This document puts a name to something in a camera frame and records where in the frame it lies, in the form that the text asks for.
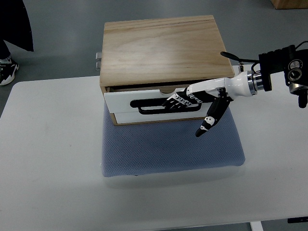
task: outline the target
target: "drawer handle slot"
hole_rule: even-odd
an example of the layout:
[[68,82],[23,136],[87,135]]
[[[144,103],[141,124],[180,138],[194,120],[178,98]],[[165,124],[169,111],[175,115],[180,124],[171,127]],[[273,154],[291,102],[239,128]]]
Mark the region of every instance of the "drawer handle slot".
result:
[[164,101],[168,98],[155,98],[155,99],[142,99],[132,100],[130,106],[132,108],[138,108],[138,111],[142,115],[155,115],[155,114],[166,114],[166,113],[179,113],[179,112],[196,112],[201,109],[201,103],[194,107],[183,107],[176,109],[151,109],[144,110],[142,107],[155,107],[161,106]]

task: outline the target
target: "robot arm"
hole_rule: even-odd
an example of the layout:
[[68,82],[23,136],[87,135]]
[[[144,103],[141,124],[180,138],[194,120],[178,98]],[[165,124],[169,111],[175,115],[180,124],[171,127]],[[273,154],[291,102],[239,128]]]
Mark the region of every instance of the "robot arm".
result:
[[222,52],[230,59],[240,62],[260,63],[260,71],[243,71],[234,78],[217,78],[190,85],[169,97],[163,106],[166,109],[187,107],[197,103],[212,102],[205,119],[196,131],[199,137],[219,122],[231,101],[238,96],[250,97],[258,90],[271,90],[270,75],[284,71],[286,85],[290,93],[298,95],[298,103],[305,108],[308,102],[308,50],[296,49],[291,45],[281,50],[260,54],[259,61],[240,59],[237,56]]
[[195,83],[173,94],[163,103],[163,106],[173,109],[213,102],[201,127],[196,131],[196,136],[199,137],[219,122],[230,102],[236,97],[249,97],[257,93],[254,86],[256,77],[257,75],[253,75],[252,71],[246,71],[234,78],[217,78]]

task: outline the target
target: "white table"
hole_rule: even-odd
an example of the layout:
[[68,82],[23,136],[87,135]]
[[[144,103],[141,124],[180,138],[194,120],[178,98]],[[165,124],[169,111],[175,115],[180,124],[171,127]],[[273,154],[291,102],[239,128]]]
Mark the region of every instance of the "white table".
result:
[[159,230],[307,216],[308,109],[277,76],[273,91],[230,105],[243,166],[108,179],[99,77],[16,84],[0,119],[0,230]]

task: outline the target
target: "black fingertip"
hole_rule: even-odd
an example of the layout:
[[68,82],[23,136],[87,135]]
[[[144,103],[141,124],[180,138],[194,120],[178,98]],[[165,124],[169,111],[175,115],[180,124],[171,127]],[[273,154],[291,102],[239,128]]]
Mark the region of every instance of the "black fingertip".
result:
[[205,130],[202,130],[201,128],[199,128],[197,131],[196,131],[196,137],[200,137],[201,135],[203,135],[205,133]]

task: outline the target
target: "gray floor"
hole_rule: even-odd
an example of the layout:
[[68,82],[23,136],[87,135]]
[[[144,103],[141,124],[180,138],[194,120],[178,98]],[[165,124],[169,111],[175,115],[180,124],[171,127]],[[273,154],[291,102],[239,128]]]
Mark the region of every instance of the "gray floor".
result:
[[[95,71],[95,53],[102,49],[105,22],[212,14],[226,50],[249,59],[308,40],[308,9],[275,10],[270,0],[24,0],[24,3],[35,52],[8,44],[20,69],[14,82],[0,87],[0,115],[13,85],[19,81],[99,75]],[[285,219],[262,224],[265,231],[308,230],[306,223],[287,224]],[[250,226],[246,223],[181,229],[224,230],[250,231]]]

